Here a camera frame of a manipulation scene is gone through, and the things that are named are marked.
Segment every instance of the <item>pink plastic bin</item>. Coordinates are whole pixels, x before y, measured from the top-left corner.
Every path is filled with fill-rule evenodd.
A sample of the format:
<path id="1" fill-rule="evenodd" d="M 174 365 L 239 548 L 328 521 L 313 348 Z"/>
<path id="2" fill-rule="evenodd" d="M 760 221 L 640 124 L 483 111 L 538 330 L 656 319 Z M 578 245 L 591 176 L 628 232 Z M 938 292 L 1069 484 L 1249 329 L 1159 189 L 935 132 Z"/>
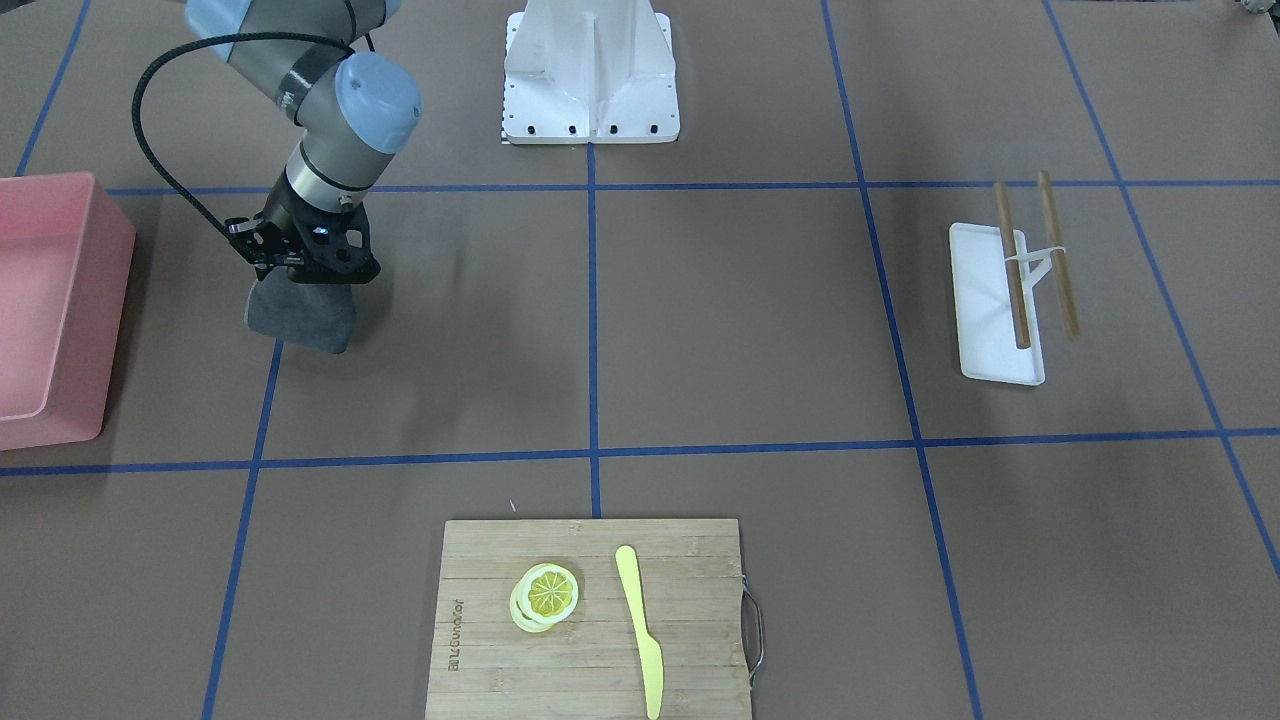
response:
<path id="1" fill-rule="evenodd" d="M 0 178 L 0 450 L 102 432 L 134 234 L 90 173 Z"/>

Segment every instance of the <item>white tray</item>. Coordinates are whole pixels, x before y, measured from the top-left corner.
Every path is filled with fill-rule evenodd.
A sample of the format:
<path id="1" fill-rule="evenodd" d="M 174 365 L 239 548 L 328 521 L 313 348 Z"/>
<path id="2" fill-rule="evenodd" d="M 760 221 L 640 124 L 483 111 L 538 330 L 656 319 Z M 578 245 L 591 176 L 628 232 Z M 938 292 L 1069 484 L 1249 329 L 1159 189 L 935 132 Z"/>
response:
<path id="1" fill-rule="evenodd" d="M 1027 236 L 1014 231 L 1018 254 L 1027 252 Z M 1034 283 L 1028 282 L 1027 263 L 1019 263 L 1023 297 L 1032 346 L 1018 348 L 1014 338 L 1005 252 L 1000 228 L 956 223 L 951 225 L 951 278 L 956 299 L 956 337 L 960 342 L 960 372 L 968 378 L 1038 386 L 1044 382 L 1039 322 L 1036 318 Z"/>

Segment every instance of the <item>gray sponge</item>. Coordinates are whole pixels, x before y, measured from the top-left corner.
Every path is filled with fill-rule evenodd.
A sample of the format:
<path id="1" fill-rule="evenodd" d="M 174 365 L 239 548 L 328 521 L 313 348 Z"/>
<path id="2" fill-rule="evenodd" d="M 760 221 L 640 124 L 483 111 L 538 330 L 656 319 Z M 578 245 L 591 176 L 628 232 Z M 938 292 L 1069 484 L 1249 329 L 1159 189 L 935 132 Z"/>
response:
<path id="1" fill-rule="evenodd" d="M 256 333 L 338 355 L 356 331 L 356 300 L 349 284 L 296 283 L 276 268 L 250 290 L 244 324 Z"/>

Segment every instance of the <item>black cable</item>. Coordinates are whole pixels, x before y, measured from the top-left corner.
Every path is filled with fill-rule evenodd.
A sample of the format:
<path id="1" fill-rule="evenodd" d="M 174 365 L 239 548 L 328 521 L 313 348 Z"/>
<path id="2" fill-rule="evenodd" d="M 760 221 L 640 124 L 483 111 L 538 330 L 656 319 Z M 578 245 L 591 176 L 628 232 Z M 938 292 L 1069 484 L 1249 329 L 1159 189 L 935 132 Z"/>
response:
<path id="1" fill-rule="evenodd" d="M 353 45 L 356 38 L 360 37 L 360 24 L 356 22 L 356 8 L 352 6 L 351 0 L 342 0 L 342 4 L 347 6 L 347 19 L 351 20 L 351 42 Z"/>
<path id="2" fill-rule="evenodd" d="M 169 170 L 165 169 L 165 167 L 156 158 L 156 154 L 152 152 L 151 143 L 147 142 L 147 136 L 142 131 L 142 96 L 146 95 L 147 86 L 151 83 L 151 78 L 160 70 L 160 68 L 165 67 L 170 60 L 180 58 L 187 53 L 195 53 L 196 50 L 212 47 L 214 45 L 227 45 L 229 42 L 250 42 L 255 40 L 298 40 L 302 42 L 314 42 L 316 45 L 329 45 L 332 47 L 338 47 L 339 50 L 346 50 L 348 55 L 351 55 L 352 53 L 351 47 L 348 47 L 346 42 L 340 42 L 338 40 L 333 40 L 320 35 L 306 35 L 301 32 L 237 32 L 232 35 L 218 35 L 214 37 L 197 40 L 195 42 L 188 42 L 186 45 L 179 45 L 178 47 L 169 50 L 164 55 L 160 55 L 151 63 L 151 65 L 147 67 L 146 70 L 142 72 L 142 77 L 138 78 L 138 86 L 133 91 L 133 137 L 137 138 L 138 147 L 142 149 L 142 154 L 146 155 L 147 161 L 151 163 L 151 167 L 155 169 L 155 172 L 159 173 L 160 177 L 164 178 L 166 183 L 169 183 L 169 187 L 174 188 L 178 192 L 178 195 L 180 195 L 187 202 L 191 202 L 191 206 L 195 208 L 196 211 L 198 211 L 206 220 L 209 220 L 209 224 L 214 225 L 214 228 L 216 228 L 218 232 L 227 240 L 230 240 L 232 234 L 223 224 L 223 222 L 219 220 L 212 213 L 210 213 L 209 208 L 205 208 L 205 204 L 197 200 L 196 196 L 192 195 L 189 190 L 187 190 L 180 182 L 178 182 L 172 174 L 169 174 Z"/>

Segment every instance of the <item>knife handle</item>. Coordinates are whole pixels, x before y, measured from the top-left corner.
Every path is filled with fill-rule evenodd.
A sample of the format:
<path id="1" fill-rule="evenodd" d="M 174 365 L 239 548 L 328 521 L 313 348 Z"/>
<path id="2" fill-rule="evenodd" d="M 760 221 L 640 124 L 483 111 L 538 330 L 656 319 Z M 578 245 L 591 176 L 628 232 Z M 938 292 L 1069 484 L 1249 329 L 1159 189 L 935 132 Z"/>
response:
<path id="1" fill-rule="evenodd" d="M 636 559 L 636 548 L 630 544 L 618 546 L 613 553 L 613 561 L 618 565 L 622 592 L 627 596 L 631 624 L 637 635 L 648 635 L 649 628 L 644 618 L 644 591 L 640 589 L 640 561 Z"/>

